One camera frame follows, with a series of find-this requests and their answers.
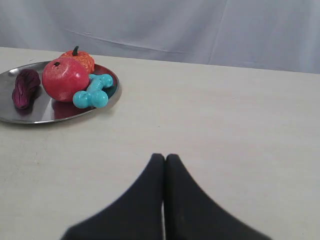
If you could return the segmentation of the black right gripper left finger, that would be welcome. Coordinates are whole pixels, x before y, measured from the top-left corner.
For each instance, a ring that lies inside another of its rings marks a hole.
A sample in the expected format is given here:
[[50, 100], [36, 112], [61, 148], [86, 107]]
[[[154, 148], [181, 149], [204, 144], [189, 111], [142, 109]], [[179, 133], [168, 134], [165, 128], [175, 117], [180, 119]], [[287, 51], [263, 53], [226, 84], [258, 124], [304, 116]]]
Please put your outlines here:
[[64, 240], [161, 240], [165, 159], [152, 154], [131, 187], [104, 210], [71, 226]]

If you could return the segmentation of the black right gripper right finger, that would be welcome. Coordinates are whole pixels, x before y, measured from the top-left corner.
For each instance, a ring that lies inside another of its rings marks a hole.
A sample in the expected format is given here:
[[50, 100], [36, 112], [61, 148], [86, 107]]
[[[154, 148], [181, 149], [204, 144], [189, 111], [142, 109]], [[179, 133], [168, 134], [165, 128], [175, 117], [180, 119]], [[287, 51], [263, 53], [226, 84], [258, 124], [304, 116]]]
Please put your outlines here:
[[214, 202], [177, 154], [169, 154], [165, 161], [164, 222], [168, 240], [269, 239]]

